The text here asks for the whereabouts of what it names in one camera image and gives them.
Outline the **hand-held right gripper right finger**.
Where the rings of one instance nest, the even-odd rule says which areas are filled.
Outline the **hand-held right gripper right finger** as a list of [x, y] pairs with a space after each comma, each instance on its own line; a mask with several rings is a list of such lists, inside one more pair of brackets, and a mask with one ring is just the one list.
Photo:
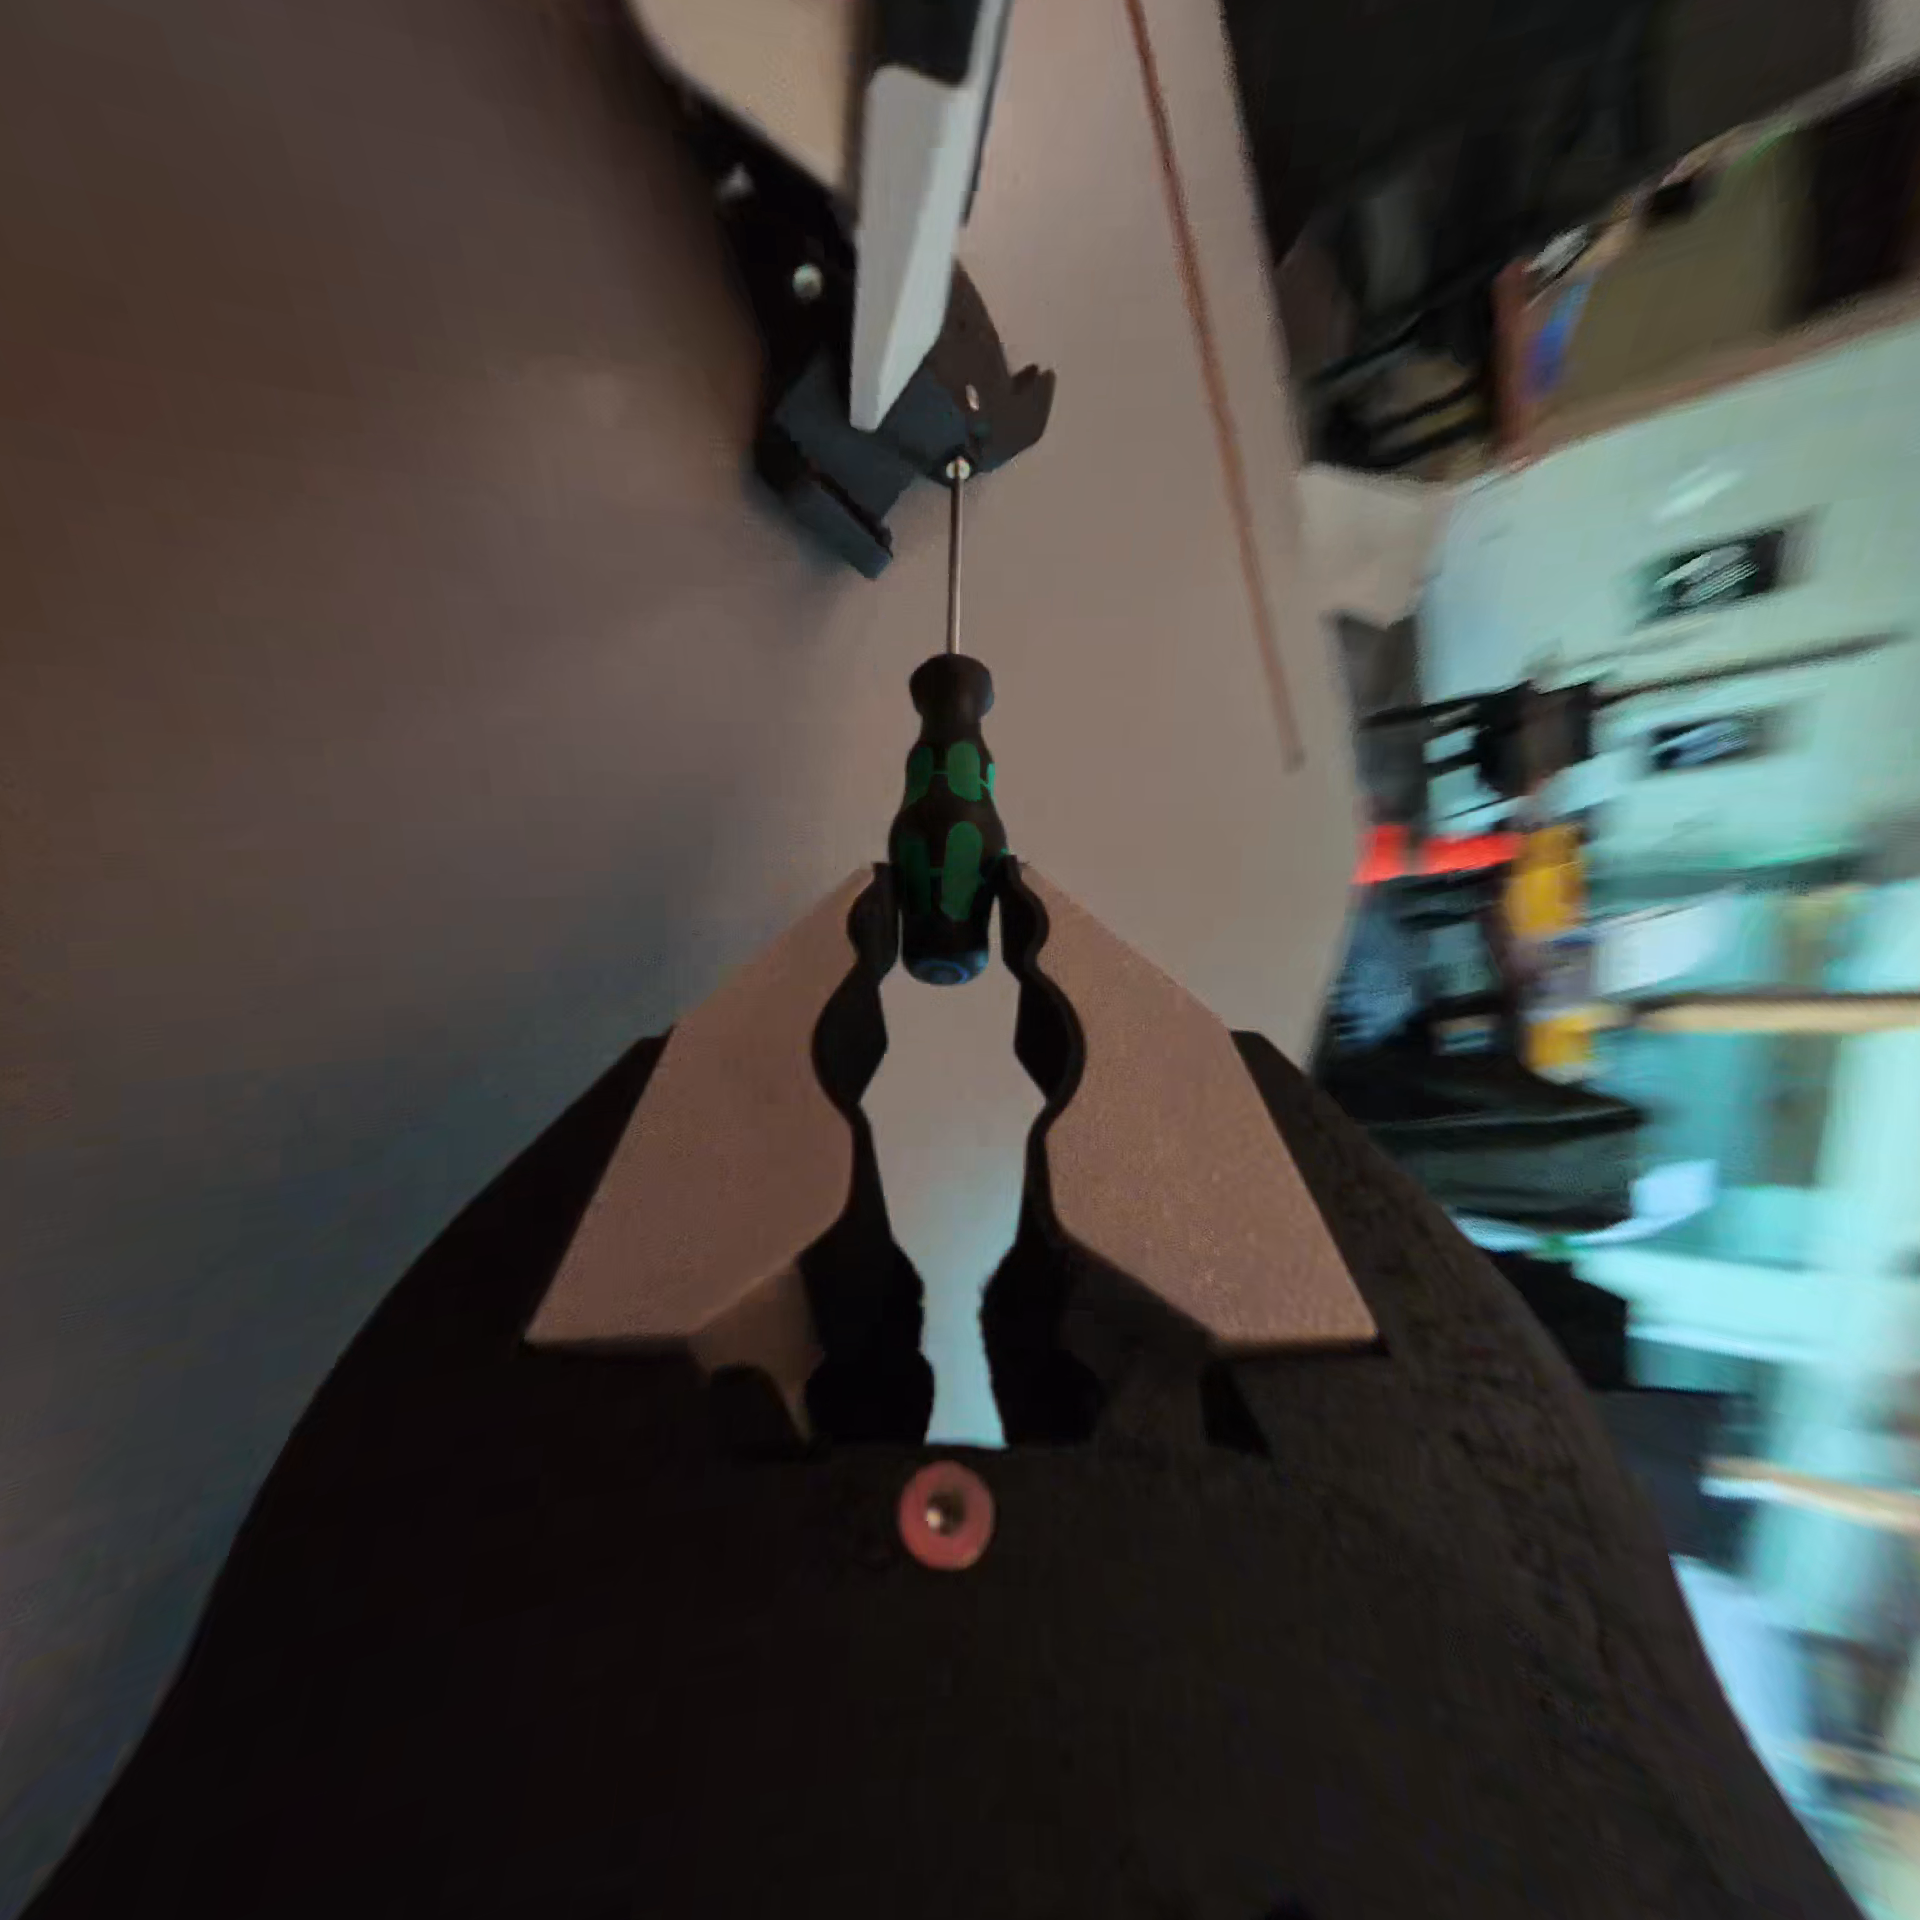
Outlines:
[[1378, 1326], [1235, 1034], [1027, 862], [999, 884], [1039, 1100], [991, 1357], [1362, 1353]]

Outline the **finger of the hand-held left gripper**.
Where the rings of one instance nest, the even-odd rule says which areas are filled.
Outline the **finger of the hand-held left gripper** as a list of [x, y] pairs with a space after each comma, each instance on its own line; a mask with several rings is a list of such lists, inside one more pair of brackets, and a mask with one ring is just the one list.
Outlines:
[[847, 419], [881, 430], [938, 344], [991, 122], [1005, 2], [874, 9], [857, 109]]

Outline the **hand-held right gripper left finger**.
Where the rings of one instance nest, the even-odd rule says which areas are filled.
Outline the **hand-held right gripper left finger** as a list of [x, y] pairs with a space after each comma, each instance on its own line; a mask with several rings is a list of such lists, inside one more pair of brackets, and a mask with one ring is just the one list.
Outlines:
[[906, 1436], [906, 1256], [862, 1107], [895, 950], [892, 882], [857, 868], [673, 1027], [533, 1348], [756, 1371], [804, 1433]]

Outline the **black plastic bracket part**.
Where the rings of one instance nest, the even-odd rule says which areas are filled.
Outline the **black plastic bracket part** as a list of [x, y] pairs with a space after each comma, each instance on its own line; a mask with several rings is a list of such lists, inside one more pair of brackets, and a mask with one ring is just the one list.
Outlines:
[[685, 101], [702, 168], [762, 347], [751, 468], [802, 539], [875, 580], [892, 512], [949, 464], [994, 473], [1039, 444], [1057, 373], [1015, 368], [965, 268], [951, 270], [932, 347], [875, 428], [851, 419], [854, 244], [827, 188], [731, 115]]

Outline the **green black handle screwdriver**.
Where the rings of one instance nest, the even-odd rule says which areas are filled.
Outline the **green black handle screwdriver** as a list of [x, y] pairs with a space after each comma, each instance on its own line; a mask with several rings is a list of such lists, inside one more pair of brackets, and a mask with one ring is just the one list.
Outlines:
[[1009, 852], [996, 762], [985, 739], [991, 672], [962, 650], [971, 451], [949, 459], [945, 646], [908, 681], [919, 733], [887, 838], [902, 970], [935, 988], [970, 985], [989, 960], [999, 868]]

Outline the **white desk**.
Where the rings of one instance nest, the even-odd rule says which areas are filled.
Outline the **white desk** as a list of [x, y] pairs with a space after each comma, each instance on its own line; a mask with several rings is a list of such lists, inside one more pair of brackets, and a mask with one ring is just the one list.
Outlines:
[[[1221, 4], [1015, 4], [967, 270], [1058, 373], [970, 512], [1015, 845], [1301, 1053], [1354, 811]], [[817, 560], [614, 4], [4, 4], [4, 1916], [330, 1364], [636, 1037], [875, 858], [945, 515]]]

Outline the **orange traffic cone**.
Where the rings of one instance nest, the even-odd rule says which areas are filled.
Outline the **orange traffic cone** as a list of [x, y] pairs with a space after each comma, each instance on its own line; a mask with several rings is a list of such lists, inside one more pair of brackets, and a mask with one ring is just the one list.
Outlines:
[[1510, 829], [1414, 832], [1397, 822], [1380, 822], [1361, 838], [1350, 884], [1377, 890], [1499, 873], [1510, 868], [1522, 850], [1525, 835]]

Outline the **yellow box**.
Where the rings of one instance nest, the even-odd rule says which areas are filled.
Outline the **yellow box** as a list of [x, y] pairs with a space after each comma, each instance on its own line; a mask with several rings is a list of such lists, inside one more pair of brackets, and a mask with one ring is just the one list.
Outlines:
[[1593, 929], [1586, 850], [1574, 822], [1546, 822], [1522, 835], [1502, 915], [1521, 1059], [1541, 1076], [1577, 1080], [1593, 1065]]

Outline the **large black screen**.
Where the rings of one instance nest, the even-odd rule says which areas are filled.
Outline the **large black screen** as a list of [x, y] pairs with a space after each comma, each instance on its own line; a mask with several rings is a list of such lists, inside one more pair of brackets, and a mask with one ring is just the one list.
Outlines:
[[1916, 4], [1225, 4], [1319, 464], [1537, 464], [1916, 329]]

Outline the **black wall sign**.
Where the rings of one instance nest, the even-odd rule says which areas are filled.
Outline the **black wall sign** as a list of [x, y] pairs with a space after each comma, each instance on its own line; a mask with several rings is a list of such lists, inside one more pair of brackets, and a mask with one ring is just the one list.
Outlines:
[[1645, 732], [1645, 773], [1675, 777], [1770, 756], [1783, 737], [1777, 709], [1701, 713]]
[[1634, 627], [1706, 618], [1790, 587], [1802, 545], [1790, 521], [1659, 556], [1636, 573], [1630, 596]]

